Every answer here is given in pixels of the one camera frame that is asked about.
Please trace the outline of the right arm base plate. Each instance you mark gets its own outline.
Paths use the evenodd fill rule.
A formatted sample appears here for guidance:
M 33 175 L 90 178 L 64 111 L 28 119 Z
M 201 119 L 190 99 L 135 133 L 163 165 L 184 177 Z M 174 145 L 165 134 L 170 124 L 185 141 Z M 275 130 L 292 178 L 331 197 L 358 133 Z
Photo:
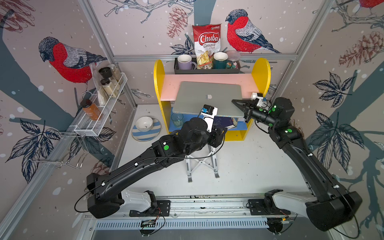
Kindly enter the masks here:
M 252 216 L 289 216 L 291 214 L 290 211 L 279 209 L 274 202 L 265 199 L 249 199 L 246 208 L 250 210 Z

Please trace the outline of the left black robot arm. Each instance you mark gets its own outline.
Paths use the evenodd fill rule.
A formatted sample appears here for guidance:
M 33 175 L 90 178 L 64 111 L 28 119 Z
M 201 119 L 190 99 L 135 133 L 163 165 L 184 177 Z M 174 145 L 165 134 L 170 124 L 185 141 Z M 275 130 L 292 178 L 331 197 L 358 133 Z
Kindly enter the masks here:
M 91 193 L 87 200 L 88 211 L 97 219 L 116 213 L 124 203 L 121 194 L 124 189 L 147 175 L 184 160 L 206 145 L 220 147 L 227 131 L 226 127 L 216 125 L 209 131 L 207 122 L 195 117 L 185 122 L 180 130 L 162 136 L 122 167 L 104 175 L 88 175 L 87 188 Z

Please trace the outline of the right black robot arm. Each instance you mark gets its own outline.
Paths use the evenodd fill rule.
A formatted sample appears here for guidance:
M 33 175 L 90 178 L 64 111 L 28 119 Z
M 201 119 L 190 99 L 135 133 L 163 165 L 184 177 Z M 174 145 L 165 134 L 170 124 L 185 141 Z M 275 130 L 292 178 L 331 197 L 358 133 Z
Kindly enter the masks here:
M 276 190 L 267 197 L 281 210 L 288 210 L 308 218 L 321 231 L 327 231 L 355 218 L 362 204 L 357 192 L 349 192 L 310 152 L 300 131 L 290 124 L 295 112 L 291 100 L 276 98 L 270 110 L 257 105 L 258 100 L 232 100 L 244 113 L 246 122 L 254 120 L 268 126 L 270 138 L 296 164 L 312 197 L 289 194 Z

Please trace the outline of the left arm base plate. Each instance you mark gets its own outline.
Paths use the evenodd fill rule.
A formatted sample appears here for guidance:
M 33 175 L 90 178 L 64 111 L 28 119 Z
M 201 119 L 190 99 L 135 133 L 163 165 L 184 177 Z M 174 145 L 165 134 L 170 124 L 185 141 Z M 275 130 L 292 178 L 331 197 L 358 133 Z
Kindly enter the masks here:
M 151 217 L 151 216 L 159 216 L 162 215 L 164 217 L 168 217 L 170 215 L 171 201 L 163 200 L 157 201 L 157 203 L 151 206 L 149 209 L 144 212 L 138 212 L 135 210 L 130 210 L 130 217 Z

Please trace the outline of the silver laptop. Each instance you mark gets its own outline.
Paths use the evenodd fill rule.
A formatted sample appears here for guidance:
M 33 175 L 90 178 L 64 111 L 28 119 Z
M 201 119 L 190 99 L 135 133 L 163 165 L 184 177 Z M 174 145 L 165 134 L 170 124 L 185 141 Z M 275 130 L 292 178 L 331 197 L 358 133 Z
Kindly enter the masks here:
M 232 103 L 241 99 L 239 85 L 182 82 L 173 112 L 197 115 L 204 105 L 210 105 L 218 108 L 219 117 L 242 118 L 244 113 Z

